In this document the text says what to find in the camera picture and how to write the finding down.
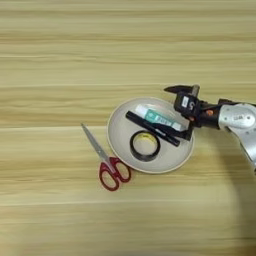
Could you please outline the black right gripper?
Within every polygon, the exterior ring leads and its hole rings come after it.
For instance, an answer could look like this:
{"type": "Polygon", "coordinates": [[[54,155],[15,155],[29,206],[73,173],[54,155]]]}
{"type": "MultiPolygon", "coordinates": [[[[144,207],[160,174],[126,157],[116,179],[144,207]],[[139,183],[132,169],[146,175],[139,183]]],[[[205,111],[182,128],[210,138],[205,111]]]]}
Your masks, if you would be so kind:
{"type": "MultiPolygon", "coordinates": [[[[189,95],[195,101],[195,106],[193,107],[193,113],[190,116],[190,120],[194,121],[196,127],[205,126],[219,129],[219,115],[221,106],[219,104],[211,104],[207,101],[200,100],[198,98],[199,90],[199,85],[175,85],[165,88],[166,92],[173,94],[189,93],[189,95]]],[[[185,126],[175,122],[172,128],[176,131],[177,137],[190,141],[193,135],[194,123],[189,121],[188,125],[185,126]]]]}

